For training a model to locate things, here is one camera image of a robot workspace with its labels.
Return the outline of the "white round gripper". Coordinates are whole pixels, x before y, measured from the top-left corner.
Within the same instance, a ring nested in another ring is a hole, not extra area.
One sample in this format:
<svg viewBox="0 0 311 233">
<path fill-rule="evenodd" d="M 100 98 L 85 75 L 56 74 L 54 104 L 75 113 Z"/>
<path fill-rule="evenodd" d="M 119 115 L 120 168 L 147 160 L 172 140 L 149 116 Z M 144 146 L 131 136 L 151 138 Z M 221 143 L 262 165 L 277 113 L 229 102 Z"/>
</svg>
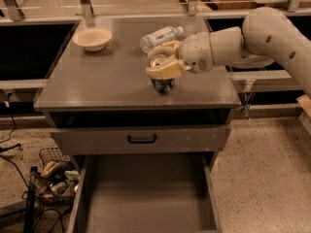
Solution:
<svg viewBox="0 0 311 233">
<path fill-rule="evenodd" d="M 199 74 L 210 72 L 214 68 L 213 54 L 208 32 L 195 33 L 188 36 L 183 43 L 174 40 L 164 43 L 148 52 L 148 59 L 151 60 L 157 55 L 171 56 L 174 54 L 182 60 L 174 59 L 146 69 L 147 75 L 154 80 L 169 80 L 179 78 L 188 70 Z"/>
</svg>

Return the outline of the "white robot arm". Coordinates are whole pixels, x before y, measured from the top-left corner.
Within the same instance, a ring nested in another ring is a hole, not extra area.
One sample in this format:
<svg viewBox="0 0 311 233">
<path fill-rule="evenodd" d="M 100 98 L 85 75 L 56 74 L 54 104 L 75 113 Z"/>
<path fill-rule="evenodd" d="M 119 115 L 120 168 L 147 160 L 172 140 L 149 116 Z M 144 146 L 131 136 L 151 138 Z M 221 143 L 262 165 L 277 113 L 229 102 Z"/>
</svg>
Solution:
<svg viewBox="0 0 311 233">
<path fill-rule="evenodd" d="M 307 96 L 311 96 L 311 40 L 280 11 L 261 7 L 250 11 L 240 27 L 199 32 L 183 41 L 162 44 L 148 53 L 165 60 L 146 68 L 153 80 L 179 78 L 187 70 L 211 71 L 216 66 L 259 68 L 281 65 Z"/>
</svg>

